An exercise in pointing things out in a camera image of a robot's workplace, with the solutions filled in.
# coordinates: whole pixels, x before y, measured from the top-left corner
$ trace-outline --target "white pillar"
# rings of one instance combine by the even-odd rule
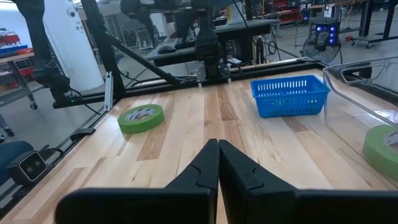
[[[100,69],[73,4],[69,0],[44,2],[46,34],[70,86],[78,91],[101,86]]]

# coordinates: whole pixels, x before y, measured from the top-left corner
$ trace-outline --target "blue basket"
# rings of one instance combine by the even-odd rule
[[[263,118],[318,114],[330,91],[314,75],[253,80],[251,90]]]

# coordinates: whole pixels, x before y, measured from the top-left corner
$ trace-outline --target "green tape roll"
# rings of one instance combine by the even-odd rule
[[[119,118],[120,130],[126,134],[148,131],[164,120],[163,109],[159,105],[142,105],[124,112]]]
[[[389,145],[398,142],[398,129],[390,125],[371,128],[366,133],[363,154],[383,174],[398,180],[398,152]]]

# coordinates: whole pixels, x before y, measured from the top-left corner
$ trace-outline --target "wood grain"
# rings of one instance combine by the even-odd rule
[[[308,74],[322,77],[319,70],[306,70],[262,78]],[[335,84],[372,110],[394,107],[359,89]],[[165,121],[144,133],[121,133],[118,116],[148,103],[163,106]],[[363,110],[340,96],[330,93],[328,103],[333,105],[328,121],[333,122],[325,126],[323,112],[260,118],[250,80],[123,99],[0,224],[53,223],[57,202],[83,187],[164,187],[210,138],[229,140],[298,188],[397,190],[398,182],[375,170],[362,155],[364,134],[376,124],[357,116]],[[220,190],[218,198],[217,223],[224,224]]]

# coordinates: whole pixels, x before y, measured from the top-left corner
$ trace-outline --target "caster wheel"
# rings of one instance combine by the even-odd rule
[[[7,135],[8,136],[10,136],[10,137],[13,137],[15,134],[14,134],[14,131],[11,129],[11,128],[6,128],[5,129],[5,132],[7,133]]]
[[[36,110],[38,107],[36,103],[30,103],[30,108],[32,108],[32,110]]]

